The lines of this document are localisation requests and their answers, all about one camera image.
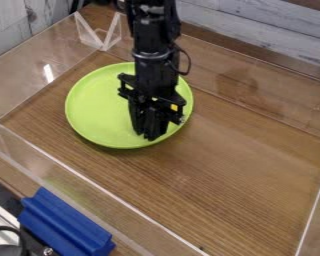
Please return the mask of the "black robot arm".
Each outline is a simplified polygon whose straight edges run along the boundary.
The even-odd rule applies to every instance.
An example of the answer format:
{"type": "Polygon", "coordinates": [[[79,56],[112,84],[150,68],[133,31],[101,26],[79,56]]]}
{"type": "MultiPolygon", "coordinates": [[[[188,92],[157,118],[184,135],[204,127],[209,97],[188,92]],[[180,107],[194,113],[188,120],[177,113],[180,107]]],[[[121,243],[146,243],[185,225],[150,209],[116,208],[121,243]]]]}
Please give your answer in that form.
{"type": "Polygon", "coordinates": [[[166,133],[169,123],[178,125],[186,101],[176,91],[180,53],[176,44],[181,22],[174,0],[125,0],[134,74],[121,73],[118,95],[128,100],[132,127],[149,141],[166,133]]]}

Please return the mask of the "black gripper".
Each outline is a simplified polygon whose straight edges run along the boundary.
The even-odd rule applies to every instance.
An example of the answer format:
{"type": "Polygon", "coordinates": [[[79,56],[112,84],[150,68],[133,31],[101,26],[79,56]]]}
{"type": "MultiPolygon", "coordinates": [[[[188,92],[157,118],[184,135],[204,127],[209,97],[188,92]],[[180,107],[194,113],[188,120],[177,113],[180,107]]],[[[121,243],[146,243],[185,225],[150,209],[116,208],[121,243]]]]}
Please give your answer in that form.
{"type": "Polygon", "coordinates": [[[169,122],[176,125],[182,123],[186,100],[176,90],[168,94],[164,92],[152,94],[150,88],[141,90],[134,75],[120,73],[117,78],[121,83],[118,95],[129,104],[133,130],[137,135],[144,133],[144,138],[153,141],[166,133],[169,122]],[[178,111],[170,109],[172,104],[178,106],[178,111]]]}

